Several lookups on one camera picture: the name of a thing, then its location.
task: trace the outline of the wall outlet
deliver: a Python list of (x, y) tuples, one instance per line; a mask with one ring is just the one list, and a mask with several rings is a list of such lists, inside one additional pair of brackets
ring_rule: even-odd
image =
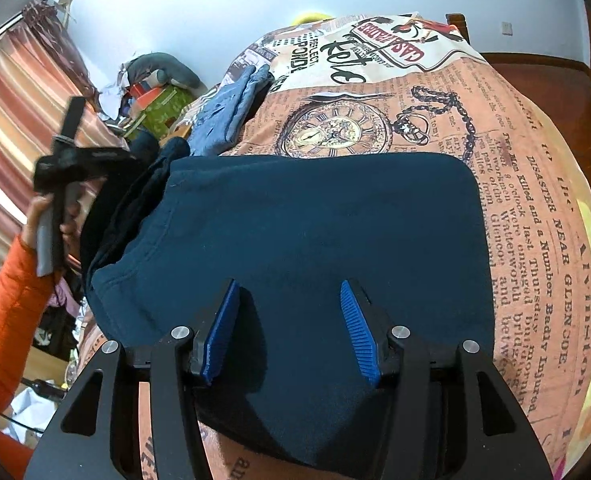
[(509, 22), (502, 22), (502, 34), (505, 36), (513, 36), (513, 25)]

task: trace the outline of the curtain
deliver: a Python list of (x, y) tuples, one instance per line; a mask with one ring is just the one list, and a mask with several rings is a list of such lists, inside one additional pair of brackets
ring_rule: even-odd
[(100, 111), (98, 90), (88, 77), (80, 51), (58, 20), (57, 9), (42, 0), (33, 0), (24, 8), (22, 16), (37, 41), (69, 76), (80, 95), (91, 103), (96, 112)]
[[(69, 98), (77, 94), (24, 21), (0, 37), (0, 266), (25, 221), (35, 161), (50, 150)], [(76, 141), (80, 146), (122, 145), (90, 105)]]

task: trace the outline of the orange jacket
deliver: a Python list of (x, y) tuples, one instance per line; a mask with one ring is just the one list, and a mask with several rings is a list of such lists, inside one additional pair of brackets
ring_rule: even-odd
[[(53, 276), (38, 278), (36, 265), (35, 251), (17, 237), (0, 270), (0, 412), (18, 388), (35, 329), (53, 293)], [(24, 478), (31, 453), (0, 432), (0, 462), (13, 478)]]

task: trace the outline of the blue ribbed rubber pad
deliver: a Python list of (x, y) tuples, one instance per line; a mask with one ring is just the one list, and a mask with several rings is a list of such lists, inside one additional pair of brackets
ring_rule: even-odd
[(202, 377), (208, 385), (220, 375), (222, 364), (229, 348), (230, 336), (233, 333), (235, 320), (240, 309), (240, 286), (238, 282), (231, 282), (224, 301), (218, 309), (215, 321), (211, 327), (204, 345), (204, 365)]
[(339, 302), (360, 372), (373, 386), (377, 386), (381, 377), (377, 365), (377, 347), (349, 282), (342, 282)]

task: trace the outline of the pocket watch print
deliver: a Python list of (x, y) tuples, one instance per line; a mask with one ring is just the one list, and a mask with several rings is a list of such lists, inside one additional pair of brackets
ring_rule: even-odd
[(291, 115), (277, 142), (278, 155), (314, 158), (389, 150), (391, 124), (380, 110), (346, 94), (327, 99), (310, 102)]

